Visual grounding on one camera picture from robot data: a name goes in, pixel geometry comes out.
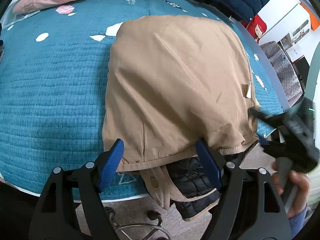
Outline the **person's right hand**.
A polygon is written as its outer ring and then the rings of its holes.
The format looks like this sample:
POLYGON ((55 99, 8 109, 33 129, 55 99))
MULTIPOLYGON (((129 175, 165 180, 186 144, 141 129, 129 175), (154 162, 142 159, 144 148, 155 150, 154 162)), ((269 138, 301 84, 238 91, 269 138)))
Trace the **person's right hand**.
MULTIPOLYGON (((284 189, 280 186, 280 179, 276 162, 272 163, 272 169, 275 171, 275 173, 272 174, 273 183, 279 195, 282 195, 284 189)), ((307 198, 310 192, 310 179, 306 174, 296 172, 294 170, 290 171, 289 179, 298 187, 294 201, 289 210, 286 212, 288 219, 291 219, 299 215, 306 208, 307 198)))

